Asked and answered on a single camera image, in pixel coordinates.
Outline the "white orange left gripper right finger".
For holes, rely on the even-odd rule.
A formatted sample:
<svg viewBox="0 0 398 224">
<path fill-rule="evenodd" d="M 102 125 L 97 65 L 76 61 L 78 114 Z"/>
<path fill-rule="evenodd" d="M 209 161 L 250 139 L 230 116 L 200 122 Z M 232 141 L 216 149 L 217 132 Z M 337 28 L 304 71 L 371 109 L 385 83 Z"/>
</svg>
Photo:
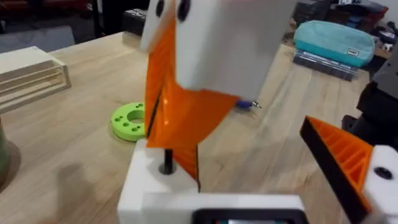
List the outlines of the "white orange left gripper right finger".
<svg viewBox="0 0 398 224">
<path fill-rule="evenodd" d="M 397 151 L 306 116 L 300 136 L 350 223 L 397 224 Z"/>
</svg>

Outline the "bare white left gripper left finger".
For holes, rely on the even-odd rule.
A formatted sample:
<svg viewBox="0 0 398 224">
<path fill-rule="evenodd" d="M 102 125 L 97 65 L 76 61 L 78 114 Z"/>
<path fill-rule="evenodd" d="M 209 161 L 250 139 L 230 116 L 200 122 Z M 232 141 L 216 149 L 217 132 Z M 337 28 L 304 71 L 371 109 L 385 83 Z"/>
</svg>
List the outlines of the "bare white left gripper left finger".
<svg viewBox="0 0 398 224">
<path fill-rule="evenodd" d="M 144 222 L 142 206 L 146 193 L 197 193 L 198 184 L 186 170 L 173 161 L 173 172 L 160 172 L 165 150 L 148 148 L 147 140 L 136 142 L 127 176 L 118 202 L 119 223 Z"/>
</svg>

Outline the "finger of the white orange right gripper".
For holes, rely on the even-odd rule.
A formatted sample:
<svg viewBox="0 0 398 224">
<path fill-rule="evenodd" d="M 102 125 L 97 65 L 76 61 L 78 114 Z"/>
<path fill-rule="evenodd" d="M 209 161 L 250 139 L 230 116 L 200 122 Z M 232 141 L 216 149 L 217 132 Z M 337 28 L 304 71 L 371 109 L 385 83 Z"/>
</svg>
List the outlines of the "finger of the white orange right gripper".
<svg viewBox="0 0 398 224">
<path fill-rule="evenodd" d="M 295 7 L 292 0 L 175 3 L 149 147 L 194 147 L 238 100 L 255 100 Z"/>
<path fill-rule="evenodd" d="M 173 35 L 167 30 L 174 19 L 174 0 L 150 0 L 140 48 L 148 53 L 145 88 L 145 129 L 150 138 L 167 72 Z"/>
</svg>

